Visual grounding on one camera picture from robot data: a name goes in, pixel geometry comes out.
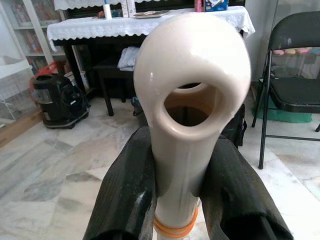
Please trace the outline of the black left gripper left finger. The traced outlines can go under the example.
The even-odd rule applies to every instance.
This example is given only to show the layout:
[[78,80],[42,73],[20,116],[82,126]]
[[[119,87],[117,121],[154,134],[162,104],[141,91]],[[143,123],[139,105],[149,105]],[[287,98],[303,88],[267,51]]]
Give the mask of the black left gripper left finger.
[[145,126],[107,170],[82,240],[153,240],[156,206],[155,161]]

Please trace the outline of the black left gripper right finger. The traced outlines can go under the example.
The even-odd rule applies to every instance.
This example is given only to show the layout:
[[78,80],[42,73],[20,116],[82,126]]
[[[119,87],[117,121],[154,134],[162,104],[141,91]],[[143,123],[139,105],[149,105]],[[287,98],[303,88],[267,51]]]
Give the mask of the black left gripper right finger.
[[261,178],[223,136],[199,196],[209,240],[294,240]]

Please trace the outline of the cream plastic broom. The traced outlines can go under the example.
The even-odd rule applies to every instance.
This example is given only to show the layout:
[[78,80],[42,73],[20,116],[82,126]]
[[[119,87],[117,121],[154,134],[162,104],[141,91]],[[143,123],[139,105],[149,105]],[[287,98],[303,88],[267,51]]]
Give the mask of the cream plastic broom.
[[215,144],[248,93],[250,57],[225,20],[185,13],[145,38],[133,79],[155,159],[157,240],[183,240]]

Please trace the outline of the green bag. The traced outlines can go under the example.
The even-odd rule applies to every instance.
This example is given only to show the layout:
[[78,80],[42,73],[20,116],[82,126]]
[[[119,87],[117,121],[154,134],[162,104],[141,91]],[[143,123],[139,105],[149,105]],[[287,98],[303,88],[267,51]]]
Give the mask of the green bag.
[[[261,89],[262,82],[258,81],[256,85],[256,90],[259,92]],[[295,124],[307,124],[313,121],[312,113],[298,113],[298,112],[288,112],[284,110],[280,110],[276,108],[274,102],[272,101],[271,97],[268,98],[268,115],[267,119],[270,121],[277,121],[277,122],[286,122],[286,123],[295,123]],[[251,113],[254,115],[256,109],[256,102],[254,102],[253,107],[251,108]],[[257,118],[263,119],[263,110],[264,110],[264,103],[261,102],[259,105]]]

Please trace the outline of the black canister vacuum cleaner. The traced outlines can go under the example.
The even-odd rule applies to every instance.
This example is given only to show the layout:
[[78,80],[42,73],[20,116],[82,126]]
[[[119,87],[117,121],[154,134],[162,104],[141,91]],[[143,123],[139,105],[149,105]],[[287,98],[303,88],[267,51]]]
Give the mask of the black canister vacuum cleaner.
[[72,129],[90,113],[86,94],[65,76],[56,73],[37,76],[32,96],[42,111],[48,129]]

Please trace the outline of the black piano bench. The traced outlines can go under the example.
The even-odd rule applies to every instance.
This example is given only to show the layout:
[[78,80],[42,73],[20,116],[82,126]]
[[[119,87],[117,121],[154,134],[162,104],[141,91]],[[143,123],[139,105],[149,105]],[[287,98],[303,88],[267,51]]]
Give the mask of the black piano bench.
[[116,61],[111,57],[95,63],[92,68],[99,83],[99,89],[102,92],[107,113],[112,117],[114,116],[114,110],[109,91],[110,82],[116,83],[119,91],[117,97],[122,103],[125,103],[127,99],[131,99],[136,95],[134,90],[133,72],[120,70]]

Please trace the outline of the long cardboard box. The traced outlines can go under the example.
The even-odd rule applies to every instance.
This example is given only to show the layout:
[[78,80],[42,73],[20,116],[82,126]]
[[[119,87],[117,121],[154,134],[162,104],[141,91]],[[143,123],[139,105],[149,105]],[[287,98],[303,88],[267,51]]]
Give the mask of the long cardboard box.
[[7,145],[36,124],[43,120],[42,111],[36,110],[32,114],[22,117],[0,129],[0,148]]

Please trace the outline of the light blue folded towel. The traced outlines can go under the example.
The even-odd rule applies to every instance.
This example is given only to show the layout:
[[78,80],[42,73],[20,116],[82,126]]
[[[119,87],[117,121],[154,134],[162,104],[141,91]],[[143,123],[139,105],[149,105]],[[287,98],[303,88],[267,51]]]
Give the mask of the light blue folded towel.
[[139,50],[140,48],[135,46],[124,48],[117,64],[118,69],[120,71],[133,72]]

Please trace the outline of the black upright piano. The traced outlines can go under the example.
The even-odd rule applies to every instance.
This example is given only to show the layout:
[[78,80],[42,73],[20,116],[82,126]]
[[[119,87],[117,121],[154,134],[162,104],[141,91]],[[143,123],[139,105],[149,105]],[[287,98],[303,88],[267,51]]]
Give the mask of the black upright piano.
[[[194,0],[134,0],[136,13],[147,11],[165,11],[165,10],[180,10],[193,9]],[[121,7],[121,0],[104,0],[105,4],[110,5],[112,19],[124,18]],[[67,10],[58,10],[63,20],[78,19],[78,18],[94,18],[105,19],[103,6],[82,7]],[[71,71],[74,74],[76,82],[80,81],[80,68],[77,63],[81,62],[82,68],[85,70],[88,78],[88,84],[94,90],[94,96],[103,97],[99,87],[97,78],[93,70],[95,63],[98,63],[107,58],[112,58],[118,66],[122,51],[128,47],[140,47],[148,35],[133,35],[133,36],[117,36],[117,37],[96,37],[89,39],[75,40],[56,40],[54,41],[55,48],[62,47],[69,61]],[[117,98],[119,89],[117,84],[109,82],[109,94],[111,98]]]

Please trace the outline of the pastel coloured cushion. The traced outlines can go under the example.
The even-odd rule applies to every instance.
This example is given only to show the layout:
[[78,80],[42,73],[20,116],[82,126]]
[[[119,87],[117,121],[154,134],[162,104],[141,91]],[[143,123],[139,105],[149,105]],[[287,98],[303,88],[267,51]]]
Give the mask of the pastel coloured cushion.
[[276,56],[294,56],[294,55],[316,55],[320,56],[320,47],[300,47],[273,50],[272,53]]

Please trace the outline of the white lace piano cloth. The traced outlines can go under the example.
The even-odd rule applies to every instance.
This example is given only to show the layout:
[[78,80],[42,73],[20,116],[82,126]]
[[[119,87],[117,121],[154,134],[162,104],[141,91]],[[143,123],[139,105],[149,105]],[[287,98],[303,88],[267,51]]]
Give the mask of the white lace piano cloth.
[[[168,14],[156,18],[123,18],[116,17],[111,20],[92,17],[73,18],[47,27],[47,38],[50,47],[56,51],[54,41],[90,39],[102,37],[147,36],[160,23],[181,14],[193,13],[191,8],[170,10]],[[243,6],[231,6],[225,11],[210,13],[219,17],[236,30],[243,30],[246,36],[256,32],[248,11]]]
[[53,0],[55,10],[102,7],[105,0]]

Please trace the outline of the white bookshelf with books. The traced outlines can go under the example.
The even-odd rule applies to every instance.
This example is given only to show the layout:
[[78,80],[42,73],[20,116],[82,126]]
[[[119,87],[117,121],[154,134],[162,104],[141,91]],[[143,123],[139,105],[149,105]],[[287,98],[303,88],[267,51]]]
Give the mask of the white bookshelf with books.
[[0,13],[34,74],[51,63],[56,63],[56,72],[66,73],[63,48],[52,50],[47,37],[48,26],[61,21],[54,0],[0,0]]

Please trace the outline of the silver tray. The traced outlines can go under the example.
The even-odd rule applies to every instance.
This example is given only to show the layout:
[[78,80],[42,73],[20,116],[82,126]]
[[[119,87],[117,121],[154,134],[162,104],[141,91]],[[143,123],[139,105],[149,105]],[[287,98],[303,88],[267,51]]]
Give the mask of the silver tray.
[[149,18],[160,18],[162,16],[167,15],[170,10],[160,10],[160,11],[146,11],[146,12],[138,12],[133,15],[134,18],[137,19],[149,19]]

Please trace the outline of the black folding chair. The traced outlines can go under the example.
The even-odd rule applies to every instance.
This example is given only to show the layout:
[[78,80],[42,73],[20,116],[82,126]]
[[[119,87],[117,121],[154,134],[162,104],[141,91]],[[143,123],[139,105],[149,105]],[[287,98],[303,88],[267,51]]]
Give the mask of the black folding chair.
[[253,121],[255,127],[260,106],[262,130],[258,168],[264,167],[267,138],[296,140],[295,136],[267,134],[269,101],[277,110],[291,113],[320,114],[320,78],[272,77],[273,52],[304,47],[320,47],[320,10],[291,14],[271,31],[262,73],[262,84],[256,96]]

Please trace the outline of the tall white carton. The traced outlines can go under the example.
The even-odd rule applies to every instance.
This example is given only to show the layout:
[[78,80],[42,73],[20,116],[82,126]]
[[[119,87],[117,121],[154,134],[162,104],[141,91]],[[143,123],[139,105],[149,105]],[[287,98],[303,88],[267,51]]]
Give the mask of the tall white carton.
[[136,12],[135,0],[120,0],[122,16],[124,18],[133,18]]

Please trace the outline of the blue box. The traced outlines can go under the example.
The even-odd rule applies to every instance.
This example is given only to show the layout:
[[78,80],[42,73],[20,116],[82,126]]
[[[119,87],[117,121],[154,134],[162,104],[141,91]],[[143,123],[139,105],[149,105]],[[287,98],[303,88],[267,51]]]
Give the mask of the blue box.
[[203,0],[205,12],[226,11],[228,9],[229,0]]

